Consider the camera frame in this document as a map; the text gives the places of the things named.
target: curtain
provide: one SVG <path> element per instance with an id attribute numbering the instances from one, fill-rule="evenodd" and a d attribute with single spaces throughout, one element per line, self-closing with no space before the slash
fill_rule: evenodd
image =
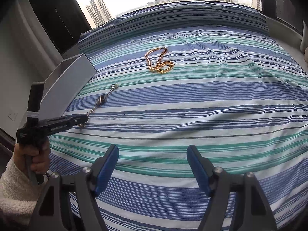
<path id="1" fill-rule="evenodd" d="M 24 57 L 45 80 L 63 61 L 37 19 L 29 0 L 16 0 L 8 11 L 10 31 Z"/>

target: fuzzy white sleeve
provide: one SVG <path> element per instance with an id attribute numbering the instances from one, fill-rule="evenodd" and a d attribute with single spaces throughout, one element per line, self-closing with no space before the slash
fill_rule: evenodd
<path id="1" fill-rule="evenodd" d="M 33 186 L 15 166 L 12 156 L 0 179 L 0 208 L 4 215 L 10 220 L 28 225 L 45 183 Z"/>

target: hand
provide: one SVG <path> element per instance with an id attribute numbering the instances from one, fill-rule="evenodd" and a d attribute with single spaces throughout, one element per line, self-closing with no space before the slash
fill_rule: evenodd
<path id="1" fill-rule="evenodd" d="M 15 166 L 28 177 L 25 155 L 33 156 L 32 164 L 30 167 L 32 171 L 34 171 L 36 174 L 45 174 L 49 169 L 50 165 L 49 154 L 49 139 L 47 139 L 43 144 L 41 152 L 33 145 L 23 146 L 16 143 L 14 148 L 13 160 Z"/>

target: blue gripper pad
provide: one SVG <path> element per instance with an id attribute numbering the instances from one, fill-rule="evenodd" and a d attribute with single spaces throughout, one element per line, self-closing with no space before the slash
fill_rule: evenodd
<path id="1" fill-rule="evenodd" d="M 114 146 L 97 176 L 96 188 L 93 192 L 95 197 L 99 196 L 101 192 L 105 191 L 112 172 L 116 167 L 118 158 L 119 148 Z"/>
<path id="2" fill-rule="evenodd" d="M 208 184 L 208 175 L 203 169 L 201 162 L 199 161 L 199 159 L 202 158 L 202 156 L 199 154 L 199 158 L 198 158 L 195 152 L 193 151 L 192 146 L 195 148 L 194 145 L 190 145 L 186 151 L 186 157 L 187 157 L 188 163 L 197 180 L 200 190 L 204 192 L 208 197 L 210 197 L 210 193 L 212 192 L 212 190 Z"/>

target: blue striped fabric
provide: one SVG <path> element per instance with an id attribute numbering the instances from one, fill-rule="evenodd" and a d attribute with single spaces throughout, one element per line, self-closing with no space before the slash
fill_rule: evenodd
<path id="1" fill-rule="evenodd" d="M 163 24 L 167 16 L 176 23 Z M 82 130 L 50 137 L 50 169 L 73 174 L 111 143 L 119 147 L 97 198 L 109 230 L 197 229 L 209 199 L 187 162 L 190 144 L 228 172 L 253 171 L 278 227 L 305 207 L 308 76 L 268 36 L 259 12 L 208 2 L 156 6 L 85 33 L 79 47 L 98 72 L 65 115 L 88 112 L 111 84 L 120 87 Z M 162 61 L 174 62 L 163 75 L 144 58 L 156 47 L 167 47 Z M 153 63 L 159 54 L 150 55 Z M 79 214 L 74 194 L 71 204 Z M 222 230 L 233 208 L 231 194 Z"/>

